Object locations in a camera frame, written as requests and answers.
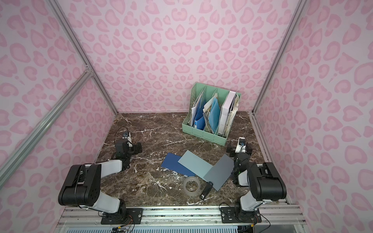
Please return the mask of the dark blue envelope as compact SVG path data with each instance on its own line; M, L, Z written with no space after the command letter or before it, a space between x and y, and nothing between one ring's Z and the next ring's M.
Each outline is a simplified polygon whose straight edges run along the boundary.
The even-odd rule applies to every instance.
M178 156L173 153L168 153L164 159L164 161L161 164L162 168L169 169L171 171L174 171L176 173L179 173L181 175L186 176L195 176L195 174L181 165L178 161L180 160L181 156Z

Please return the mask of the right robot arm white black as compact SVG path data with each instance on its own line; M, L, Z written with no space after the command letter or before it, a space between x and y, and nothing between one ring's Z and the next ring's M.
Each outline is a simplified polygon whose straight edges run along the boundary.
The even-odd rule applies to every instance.
M249 188L235 204L237 214L253 213L264 204L286 198L286 185L272 162L251 162L253 149L248 144L229 145L226 151L234 160L231 173L233 184Z

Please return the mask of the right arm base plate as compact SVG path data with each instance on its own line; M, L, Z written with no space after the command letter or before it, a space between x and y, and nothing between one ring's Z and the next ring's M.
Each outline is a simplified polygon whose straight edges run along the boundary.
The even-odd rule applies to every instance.
M259 211L243 211L239 208L220 206L220 216L222 223L261 223L262 219Z

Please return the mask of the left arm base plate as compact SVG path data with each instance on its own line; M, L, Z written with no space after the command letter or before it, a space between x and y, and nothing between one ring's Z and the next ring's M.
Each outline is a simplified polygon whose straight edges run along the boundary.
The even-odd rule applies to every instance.
M102 225L127 225L127 224L141 224L143 216L143 208L126 208L124 214L104 213L101 224Z

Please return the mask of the light blue envelope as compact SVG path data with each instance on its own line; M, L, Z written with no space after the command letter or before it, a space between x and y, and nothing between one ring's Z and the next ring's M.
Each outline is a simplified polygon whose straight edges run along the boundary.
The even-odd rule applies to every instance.
M179 164L193 172L198 177L204 179L204 176L212 169L212 165L191 151L186 151L179 159Z

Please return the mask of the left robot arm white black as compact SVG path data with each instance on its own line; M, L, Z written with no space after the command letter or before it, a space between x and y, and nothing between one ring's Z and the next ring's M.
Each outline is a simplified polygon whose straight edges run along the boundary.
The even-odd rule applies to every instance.
M112 159L95 163L73 165L58 195L61 206L89 208L109 215L126 216L125 202L101 191L101 179L130 168L131 157L142 153L142 144L133 144L129 138L115 141Z

